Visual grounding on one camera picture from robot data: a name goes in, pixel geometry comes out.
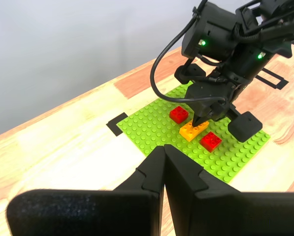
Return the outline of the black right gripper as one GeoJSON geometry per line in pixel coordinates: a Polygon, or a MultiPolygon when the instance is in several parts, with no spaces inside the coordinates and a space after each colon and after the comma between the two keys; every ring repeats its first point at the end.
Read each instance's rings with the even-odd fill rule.
{"type": "Polygon", "coordinates": [[[233,102],[239,97],[247,85],[235,85],[232,82],[209,83],[205,82],[206,72],[197,64],[182,65],[174,73],[174,77],[183,85],[192,84],[187,88],[185,99],[191,100],[186,104],[193,110],[192,126],[200,125],[205,120],[202,111],[210,106],[220,104],[227,111],[230,119],[228,131],[239,142],[243,143],[262,129],[262,123],[249,111],[240,113],[233,102]]]}

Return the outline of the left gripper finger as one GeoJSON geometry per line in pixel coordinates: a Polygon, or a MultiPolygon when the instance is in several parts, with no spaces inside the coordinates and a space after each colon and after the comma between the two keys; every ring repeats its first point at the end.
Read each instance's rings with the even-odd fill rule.
{"type": "Polygon", "coordinates": [[[156,147],[114,190],[31,190],[6,210],[14,236],[158,236],[164,147],[156,147]]]}
{"type": "Polygon", "coordinates": [[[174,146],[164,150],[178,236],[294,236],[294,193],[240,192],[174,146]]]}

